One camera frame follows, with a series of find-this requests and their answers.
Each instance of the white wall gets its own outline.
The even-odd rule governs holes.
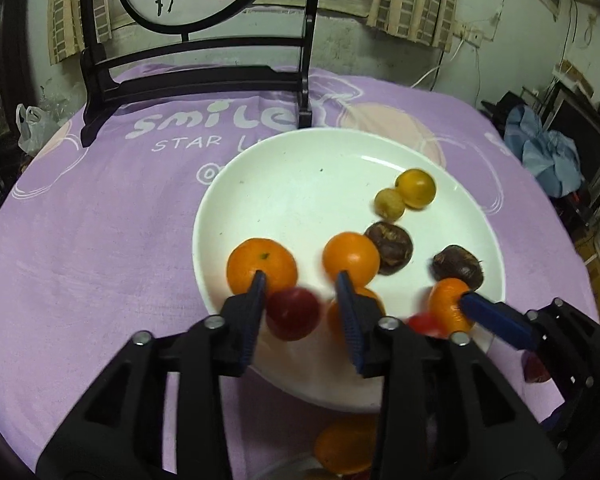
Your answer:
[[[485,34],[493,33],[486,21],[496,13],[502,0],[459,0],[457,16],[464,22],[478,21]],[[582,38],[587,27],[589,7],[580,6],[577,37]],[[552,78],[552,68],[560,61],[564,38],[569,23],[569,3],[563,0],[557,21],[539,0],[506,0],[502,19],[493,43],[483,42],[478,51],[480,60],[479,99],[496,102],[507,90],[519,93],[522,86],[542,89]],[[297,34],[301,27],[301,14],[296,10],[272,7],[255,7],[245,10],[232,20],[205,31],[201,36],[240,34]],[[78,59],[66,60],[50,66],[46,45],[46,0],[29,0],[30,56],[38,95],[44,87],[45,95],[53,101],[63,101],[69,115],[84,101],[84,88]],[[137,25],[121,28],[107,45],[110,54],[122,54],[149,46],[177,41],[143,30]],[[578,40],[568,46],[567,59],[581,69],[600,91],[600,18],[594,30],[591,46],[577,51]],[[180,55],[169,62],[267,62],[273,65],[295,64],[297,55],[292,51],[272,48],[267,50],[242,49],[225,54]],[[428,68],[435,65],[439,51],[425,49],[405,40],[371,30],[360,20],[324,14],[318,17],[314,66],[341,74],[369,75],[375,78],[408,85],[416,81]],[[427,88],[432,78],[422,85]],[[474,48],[463,45],[458,56],[440,71],[436,91],[454,95],[474,104],[478,90],[478,70]]]

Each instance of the brown chestnut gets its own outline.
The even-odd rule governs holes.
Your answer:
[[[471,290],[477,290],[484,281],[480,261],[459,245],[449,245],[433,257],[431,270],[437,280],[458,278]]]
[[[365,236],[380,253],[379,274],[395,274],[411,260],[413,242],[403,228],[389,222],[376,222],[365,231]]]

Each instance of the table surface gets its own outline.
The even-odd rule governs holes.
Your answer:
[[[468,189],[498,237],[512,306],[525,312],[560,296],[598,318],[549,201],[478,112],[371,78],[315,70],[310,79],[315,126],[403,142]],[[237,153],[295,124],[288,94],[185,96],[119,110],[86,149],[78,113],[32,162],[0,211],[0,431],[27,465],[134,332],[179,333],[206,316],[191,258],[200,199]],[[496,339],[489,355],[537,418],[561,402],[552,382],[524,383],[518,352]],[[310,450],[338,416],[252,372],[222,380],[222,394],[236,480]],[[168,469],[173,435],[168,402]]]

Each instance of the bolt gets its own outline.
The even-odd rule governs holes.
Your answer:
[[[144,346],[153,338],[154,335],[151,332],[147,332],[147,330],[141,330],[133,335],[131,341],[134,342],[134,345]]]
[[[209,316],[205,319],[205,326],[209,330],[215,330],[224,326],[224,317],[222,316]]]
[[[400,320],[390,316],[381,317],[378,320],[378,326],[382,330],[395,330],[400,326]]]
[[[465,346],[471,342],[471,338],[465,332],[453,332],[450,339],[458,346]]]

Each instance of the robotic arm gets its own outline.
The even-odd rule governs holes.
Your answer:
[[[231,480],[218,377],[250,364],[266,277],[183,334],[138,332],[62,422],[36,467],[41,480]],[[490,359],[461,332],[413,332],[336,283],[351,361],[384,376],[371,480],[600,480],[600,326],[556,299],[523,316],[473,292],[460,307],[501,339],[538,354],[564,397],[538,424]],[[177,474],[162,469],[168,372],[180,373]],[[427,427],[434,442],[427,442]]]

